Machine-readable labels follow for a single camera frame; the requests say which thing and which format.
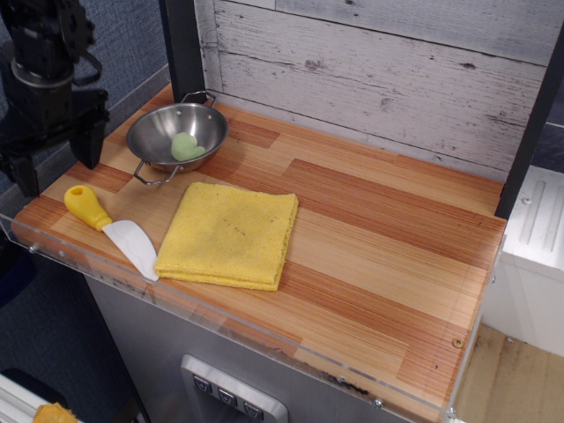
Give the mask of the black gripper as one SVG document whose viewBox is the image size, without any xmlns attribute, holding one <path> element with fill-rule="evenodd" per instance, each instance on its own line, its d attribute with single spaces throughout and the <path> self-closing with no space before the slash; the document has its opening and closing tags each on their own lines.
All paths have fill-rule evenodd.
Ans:
<svg viewBox="0 0 564 423">
<path fill-rule="evenodd" d="M 75 158 L 89 169 L 100 162 L 108 121 L 108 93 L 74 91 L 69 84 L 36 88 L 24 84 L 10 68 L 1 69 L 8 111 L 1 119 L 1 153 L 6 174 L 25 197 L 40 193 L 31 154 L 70 142 Z"/>
</svg>

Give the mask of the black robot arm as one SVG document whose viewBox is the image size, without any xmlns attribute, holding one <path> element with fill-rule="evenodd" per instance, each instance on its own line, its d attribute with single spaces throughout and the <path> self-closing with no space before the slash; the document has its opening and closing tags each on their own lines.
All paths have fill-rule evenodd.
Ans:
<svg viewBox="0 0 564 423">
<path fill-rule="evenodd" d="M 91 87 L 102 65 L 89 51 L 94 24 L 80 2 L 3 1 L 1 18 L 10 35 L 1 46 L 1 170 L 36 197 L 36 153 L 67 142 L 83 165 L 98 165 L 108 93 Z"/>
</svg>

